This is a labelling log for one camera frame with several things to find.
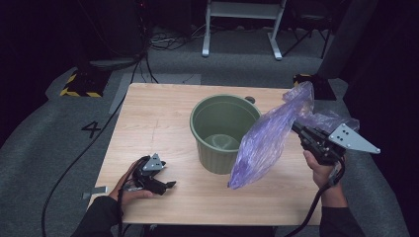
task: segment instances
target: person's left hand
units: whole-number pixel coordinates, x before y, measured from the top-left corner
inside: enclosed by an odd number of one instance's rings
[[[129,167],[129,169],[126,171],[126,173],[120,178],[115,188],[111,191],[109,194],[109,197],[115,199],[118,201],[118,191],[122,188],[124,184],[124,180],[126,179],[126,176],[128,175],[129,171],[133,168],[136,162],[132,163]],[[137,198],[152,198],[153,193],[147,190],[139,190],[139,191],[124,191],[123,194],[123,205],[130,203],[132,200]]]

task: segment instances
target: wire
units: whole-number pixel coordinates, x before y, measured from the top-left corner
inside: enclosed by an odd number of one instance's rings
[[[150,64],[148,62],[148,53],[145,54],[145,61],[147,63],[147,68],[148,68],[148,72],[150,73],[150,77],[151,77],[151,83],[153,82],[152,80],[154,80],[157,84],[159,84],[159,82],[157,81],[157,79],[153,76],[153,73],[151,72],[151,68],[150,68]]]
[[[84,15],[86,16],[87,20],[89,21],[90,25],[93,27],[96,35],[98,36],[98,38],[100,39],[100,41],[104,44],[104,46],[112,53],[114,53],[115,55],[118,56],[122,56],[122,57],[131,57],[131,61],[129,62],[122,62],[122,63],[116,63],[113,65],[106,65],[106,66],[98,66],[98,65],[93,65],[95,67],[97,67],[99,70],[101,71],[109,71],[109,70],[120,70],[123,68],[127,68],[130,67],[134,64],[136,64],[139,60],[141,60],[143,53],[148,49],[149,44],[148,44],[148,40],[145,39],[144,37],[146,37],[146,28],[145,25],[143,23],[143,20],[141,17],[139,17],[140,19],[140,25],[141,25],[141,30],[142,30],[142,44],[143,47],[140,50],[140,52],[138,54],[132,55],[132,54],[122,54],[116,50],[114,50],[113,48],[111,48],[109,46],[109,44],[105,41],[105,39],[102,37],[101,33],[99,32],[98,28],[95,26],[95,23],[93,22],[92,18],[90,17],[89,13],[87,12],[86,8],[84,7],[84,5],[80,2],[80,0],[77,0],[80,8],[82,9]]]
[[[156,33],[150,40],[150,45],[152,49],[155,50],[175,50],[179,47],[184,46],[188,42],[192,42],[198,38],[202,38],[205,34],[202,34],[200,36],[195,36],[201,29],[204,28],[206,24],[203,24],[202,26],[196,28],[189,38],[184,36],[174,36],[174,37],[168,37],[169,33]],[[166,45],[158,45],[159,43],[166,42]]]
[[[139,72],[141,73],[141,78],[142,78],[142,80],[144,81],[144,83],[147,83],[147,81],[146,81],[146,80],[145,80],[145,78],[144,78],[144,75],[142,74],[142,69],[141,69],[141,66],[139,66],[138,68],[139,68]]]
[[[125,236],[125,235],[126,235],[126,231],[127,231],[130,227],[131,227],[131,224],[129,224],[129,225],[127,225],[127,226],[126,226],[126,228],[124,229],[124,232],[123,232],[123,236]]]
[[[183,80],[182,84],[185,84],[187,81],[191,80],[194,76],[195,74],[192,74],[192,76],[190,76],[188,79]]]
[[[129,169],[126,174],[126,178],[124,179],[123,185],[118,190],[118,236],[123,237],[125,232],[123,232],[123,195],[124,195],[124,186],[126,185],[127,180],[129,179],[132,172],[136,169],[138,164],[141,162],[141,159],[138,159],[135,164]]]
[[[295,234],[297,234],[299,231],[301,231],[303,228],[305,228],[305,226],[307,225],[308,221],[311,218],[311,215],[313,214],[315,208],[317,207],[318,201],[321,198],[321,195],[323,195],[323,193],[328,190],[329,188],[331,188],[332,186],[335,186],[337,183],[339,183],[339,181],[342,179],[343,175],[345,174],[345,162],[344,162],[344,158],[339,159],[339,163],[341,165],[341,169],[339,170],[339,172],[336,174],[336,178],[334,180],[330,180],[327,184],[325,184],[323,187],[321,187],[315,197],[314,200],[311,204],[310,209],[308,210],[308,214],[305,217],[305,220],[302,222],[302,224],[296,228],[295,230],[293,230],[291,233],[289,233],[288,235],[286,235],[286,237],[291,237],[294,236]]]
[[[133,77],[135,74],[135,70],[137,68],[139,64],[139,61],[135,64],[135,67],[133,68],[132,71],[132,76],[131,76],[131,80],[130,83],[132,83],[133,81]],[[59,179],[56,181],[55,185],[52,187],[52,190],[49,192],[48,197],[46,198],[46,201],[43,205],[43,209],[42,209],[42,217],[41,217],[41,228],[42,228],[42,236],[46,237],[46,231],[45,231],[45,214],[46,214],[46,209],[48,207],[49,201],[53,195],[53,193],[55,192],[56,188],[58,187],[58,185],[61,183],[62,179],[65,177],[65,175],[67,175],[68,171],[74,166],[74,164],[77,163],[77,161],[80,160],[80,158],[89,150],[89,148],[96,142],[96,140],[101,136],[101,134],[105,131],[105,129],[108,127],[109,123],[111,122],[112,118],[115,116],[115,114],[117,113],[117,111],[120,109],[120,106],[123,104],[124,100],[126,99],[126,94],[124,95],[123,99],[120,101],[120,103],[118,104],[117,108],[114,110],[114,112],[111,114],[111,116],[108,118],[107,122],[105,123],[105,125],[102,127],[102,129],[99,131],[98,135],[95,136],[93,138],[93,140],[87,145],[87,147],[74,159],[73,162],[71,162],[71,164],[65,169],[65,171],[62,173],[62,175],[59,177]]]

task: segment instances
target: person's right hand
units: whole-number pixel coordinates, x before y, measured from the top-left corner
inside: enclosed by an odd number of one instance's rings
[[[324,166],[318,164],[314,155],[308,151],[304,150],[302,154],[305,157],[308,167],[313,170],[313,181],[317,187],[321,188],[329,182],[329,175],[333,170],[333,166]]]
[[[334,167],[323,166],[318,164],[314,155],[308,150],[304,150],[302,154],[305,157],[308,167],[310,167],[311,170],[313,170],[314,183],[319,188],[323,187],[325,184],[329,182],[329,175]],[[336,186],[329,188],[323,193],[323,195],[321,196],[321,202],[323,206],[328,207],[348,206],[340,182]]]

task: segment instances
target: green plastic bin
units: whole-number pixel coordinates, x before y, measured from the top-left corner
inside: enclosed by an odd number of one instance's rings
[[[230,174],[241,139],[260,115],[252,103],[235,95],[214,95],[197,103],[190,126],[201,164],[212,173]]]

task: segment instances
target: silver bracket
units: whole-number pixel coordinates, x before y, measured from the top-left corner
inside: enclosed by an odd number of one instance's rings
[[[347,126],[340,124],[330,135],[329,140],[346,149],[366,151],[379,154],[380,149],[376,148],[369,141],[361,137],[356,131]]]
[[[153,156],[145,163],[144,167],[142,168],[143,171],[159,171],[163,169],[164,166],[160,161],[160,157],[158,154],[154,153]]]
[[[108,187],[107,186],[97,187],[97,188],[93,188],[90,193],[89,192],[83,193],[82,196],[81,196],[81,198],[82,199],[87,199],[91,195],[105,194],[107,192],[108,192]]]

